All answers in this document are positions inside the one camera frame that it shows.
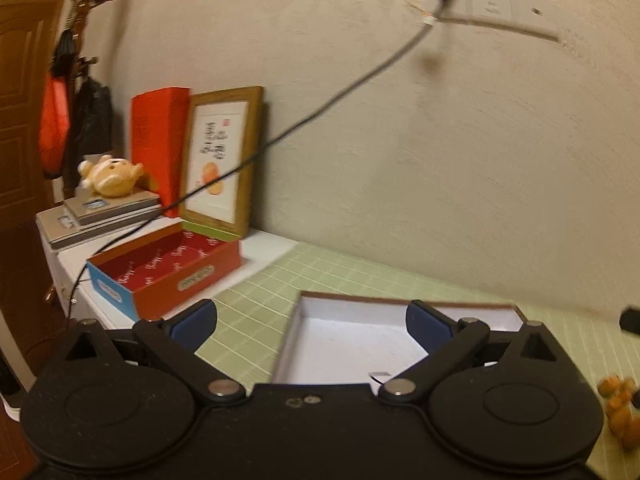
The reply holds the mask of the dark mangosteen fruit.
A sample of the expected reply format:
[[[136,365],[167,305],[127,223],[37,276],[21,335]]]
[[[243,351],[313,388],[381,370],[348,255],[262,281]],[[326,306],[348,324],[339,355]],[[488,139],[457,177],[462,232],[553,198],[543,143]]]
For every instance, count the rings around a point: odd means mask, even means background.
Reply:
[[[631,404],[636,410],[640,410],[640,389],[636,390],[632,395]]]

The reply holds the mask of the small carrot chunk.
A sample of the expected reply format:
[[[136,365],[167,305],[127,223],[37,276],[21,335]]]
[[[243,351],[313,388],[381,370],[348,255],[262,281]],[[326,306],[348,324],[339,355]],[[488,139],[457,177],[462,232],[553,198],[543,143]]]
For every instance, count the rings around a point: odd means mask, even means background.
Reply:
[[[608,417],[613,416],[617,411],[626,408],[631,400],[632,394],[622,389],[613,394],[605,403],[605,414]]]

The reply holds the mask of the large carrot chunk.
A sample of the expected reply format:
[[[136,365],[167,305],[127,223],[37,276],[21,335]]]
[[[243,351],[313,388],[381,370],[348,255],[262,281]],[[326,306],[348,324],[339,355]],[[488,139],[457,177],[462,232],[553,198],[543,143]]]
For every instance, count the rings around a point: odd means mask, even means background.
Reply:
[[[598,393],[604,398],[608,398],[620,390],[622,380],[617,375],[611,375],[603,378],[598,383]]]

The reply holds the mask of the red open tray box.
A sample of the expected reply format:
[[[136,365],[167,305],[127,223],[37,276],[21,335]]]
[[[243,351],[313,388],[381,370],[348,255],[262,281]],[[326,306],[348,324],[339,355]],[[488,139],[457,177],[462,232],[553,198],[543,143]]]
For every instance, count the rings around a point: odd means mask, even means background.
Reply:
[[[130,320],[157,320],[242,264],[241,239],[180,221],[88,260],[94,290]]]

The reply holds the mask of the green checkered tablecloth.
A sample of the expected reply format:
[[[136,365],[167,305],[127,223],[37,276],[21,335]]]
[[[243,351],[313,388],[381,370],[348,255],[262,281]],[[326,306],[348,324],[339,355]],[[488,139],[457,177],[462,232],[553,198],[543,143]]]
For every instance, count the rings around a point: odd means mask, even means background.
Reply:
[[[590,385],[638,378],[639,339],[603,315],[526,306],[496,296],[299,244],[214,293],[218,322],[198,356],[247,389],[263,382],[376,388],[425,351],[406,333],[413,299],[494,330],[540,321]]]

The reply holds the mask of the small orange fruit piece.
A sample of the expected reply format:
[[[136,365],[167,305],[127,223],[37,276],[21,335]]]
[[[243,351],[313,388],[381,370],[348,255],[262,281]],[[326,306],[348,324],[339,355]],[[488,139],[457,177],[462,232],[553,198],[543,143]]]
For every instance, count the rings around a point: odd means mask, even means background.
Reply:
[[[608,413],[608,429],[616,437],[621,437],[629,428],[632,421],[631,410],[622,406],[618,410]]]

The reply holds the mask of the large orange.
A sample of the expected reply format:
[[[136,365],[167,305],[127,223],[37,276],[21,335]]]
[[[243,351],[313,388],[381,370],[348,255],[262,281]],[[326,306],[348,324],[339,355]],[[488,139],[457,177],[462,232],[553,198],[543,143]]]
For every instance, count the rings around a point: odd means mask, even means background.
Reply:
[[[640,446],[640,419],[631,419],[620,437],[620,444],[625,451],[635,450]]]

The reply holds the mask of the brown cardboard box lid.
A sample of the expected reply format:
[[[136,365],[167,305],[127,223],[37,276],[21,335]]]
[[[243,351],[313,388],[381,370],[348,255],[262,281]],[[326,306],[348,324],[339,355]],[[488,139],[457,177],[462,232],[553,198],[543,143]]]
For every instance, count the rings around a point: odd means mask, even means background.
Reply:
[[[286,326],[270,382],[361,384],[373,389],[419,362],[425,350],[407,332],[411,300],[301,292]],[[512,304],[428,302],[455,321],[478,318],[516,332],[525,316]]]

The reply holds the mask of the grey book stack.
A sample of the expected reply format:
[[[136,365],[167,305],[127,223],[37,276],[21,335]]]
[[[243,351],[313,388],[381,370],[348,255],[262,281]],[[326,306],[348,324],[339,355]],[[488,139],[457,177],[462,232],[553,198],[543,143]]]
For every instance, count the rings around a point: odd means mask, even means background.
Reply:
[[[139,190],[124,197],[81,195],[36,214],[36,223],[51,249],[63,249],[126,228],[160,211],[160,196]]]

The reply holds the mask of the plush bear toy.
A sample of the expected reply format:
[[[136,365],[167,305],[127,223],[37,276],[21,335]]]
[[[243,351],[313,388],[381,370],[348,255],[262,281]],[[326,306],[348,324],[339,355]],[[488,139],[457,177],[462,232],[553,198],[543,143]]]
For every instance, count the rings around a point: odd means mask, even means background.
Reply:
[[[142,164],[103,155],[97,162],[84,160],[78,165],[80,186],[93,195],[117,198],[130,194],[144,175]]]

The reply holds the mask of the red gift box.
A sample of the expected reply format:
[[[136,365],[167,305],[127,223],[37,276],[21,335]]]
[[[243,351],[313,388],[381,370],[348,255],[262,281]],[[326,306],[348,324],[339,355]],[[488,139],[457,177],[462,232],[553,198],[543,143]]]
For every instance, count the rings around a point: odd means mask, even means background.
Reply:
[[[166,87],[131,100],[131,161],[142,164],[149,190],[163,207],[178,200],[190,89]]]

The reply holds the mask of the coat rack with clothes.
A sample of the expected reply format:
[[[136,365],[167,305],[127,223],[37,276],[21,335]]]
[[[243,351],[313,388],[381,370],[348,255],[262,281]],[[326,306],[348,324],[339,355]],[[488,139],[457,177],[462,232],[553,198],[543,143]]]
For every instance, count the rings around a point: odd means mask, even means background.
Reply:
[[[89,78],[89,66],[98,62],[97,58],[81,55],[89,13],[110,1],[113,0],[72,0],[58,36],[44,83],[38,130],[38,152],[46,179],[62,176],[64,155],[70,144],[77,81],[85,82]]]

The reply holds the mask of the wooden door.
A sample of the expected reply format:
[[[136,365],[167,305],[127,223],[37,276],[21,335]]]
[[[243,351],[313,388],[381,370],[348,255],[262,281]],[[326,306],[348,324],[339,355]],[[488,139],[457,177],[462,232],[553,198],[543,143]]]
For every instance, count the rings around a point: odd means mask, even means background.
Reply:
[[[52,205],[38,132],[62,4],[1,1],[1,352],[25,387],[63,324],[46,301],[52,278],[36,225]]]

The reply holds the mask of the wooden picture frame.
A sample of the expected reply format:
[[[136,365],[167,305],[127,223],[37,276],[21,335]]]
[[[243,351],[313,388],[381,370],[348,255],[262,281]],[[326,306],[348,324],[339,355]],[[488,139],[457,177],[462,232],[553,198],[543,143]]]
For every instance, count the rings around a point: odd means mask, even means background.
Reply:
[[[182,150],[180,194],[201,192],[179,206],[180,217],[238,237],[250,228],[253,168],[226,173],[253,155],[262,131],[261,86],[190,97]]]

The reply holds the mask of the white wall socket panel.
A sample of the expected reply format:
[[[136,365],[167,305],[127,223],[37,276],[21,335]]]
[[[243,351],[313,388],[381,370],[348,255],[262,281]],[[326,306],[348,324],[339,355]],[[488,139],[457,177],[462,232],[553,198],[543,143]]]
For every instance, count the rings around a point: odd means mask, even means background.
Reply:
[[[449,0],[440,19],[561,39],[560,8],[554,0]]]

